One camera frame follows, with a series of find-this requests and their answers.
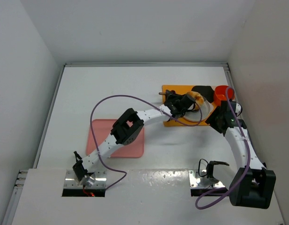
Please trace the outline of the round golden bread bun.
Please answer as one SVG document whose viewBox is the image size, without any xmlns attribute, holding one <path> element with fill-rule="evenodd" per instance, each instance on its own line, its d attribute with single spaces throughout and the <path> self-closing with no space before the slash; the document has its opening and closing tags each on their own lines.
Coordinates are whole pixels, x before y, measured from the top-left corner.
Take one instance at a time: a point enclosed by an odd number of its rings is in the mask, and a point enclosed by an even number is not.
<svg viewBox="0 0 289 225">
<path fill-rule="evenodd" d="M 190 91 L 189 92 L 190 96 L 194 98 L 195 100 L 195 107 L 198 108 L 199 106 L 202 106 L 204 103 L 204 98 L 203 96 L 195 91 Z"/>
</svg>

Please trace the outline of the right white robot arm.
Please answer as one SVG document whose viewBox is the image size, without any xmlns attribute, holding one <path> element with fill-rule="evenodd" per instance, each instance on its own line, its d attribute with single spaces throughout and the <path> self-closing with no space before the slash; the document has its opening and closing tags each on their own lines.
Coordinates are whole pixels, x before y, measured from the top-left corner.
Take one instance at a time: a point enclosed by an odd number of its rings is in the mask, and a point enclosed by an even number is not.
<svg viewBox="0 0 289 225">
<path fill-rule="evenodd" d="M 207 118 L 206 123 L 223 135 L 236 162 L 232 171 L 227 162 L 210 161 L 206 177 L 220 181 L 233 206 L 267 209 L 270 206 L 276 175 L 257 157 L 249 140 L 247 126 L 237 119 L 241 107 L 235 101 L 222 101 Z"/>
</svg>

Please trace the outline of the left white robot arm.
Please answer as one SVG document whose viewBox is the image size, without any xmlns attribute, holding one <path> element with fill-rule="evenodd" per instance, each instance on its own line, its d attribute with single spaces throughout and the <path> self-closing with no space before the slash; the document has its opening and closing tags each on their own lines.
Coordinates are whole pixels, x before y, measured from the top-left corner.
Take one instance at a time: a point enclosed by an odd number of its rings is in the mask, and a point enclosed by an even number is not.
<svg viewBox="0 0 289 225">
<path fill-rule="evenodd" d="M 168 99 L 160 106 L 155 106 L 143 99 L 129 95 L 109 96 L 99 103 L 117 97 L 133 98 L 148 104 L 152 108 L 144 111 L 136 111 L 133 108 L 127 109 L 114 122 L 109 135 L 101 144 L 98 144 L 93 125 L 90 125 L 96 150 L 84 158 L 76 151 L 74 152 L 76 163 L 73 165 L 73 172 L 79 183 L 86 183 L 90 179 L 90 170 L 98 161 L 102 161 L 103 158 L 111 156 L 111 154 L 120 148 L 132 144 L 145 126 L 167 120 L 174 120 L 179 124 L 185 125 L 185 123 L 178 119 L 182 118 L 190 110 L 194 110 L 195 107 L 200 108 L 191 92 L 184 95 L 174 94 L 174 98 Z"/>
</svg>

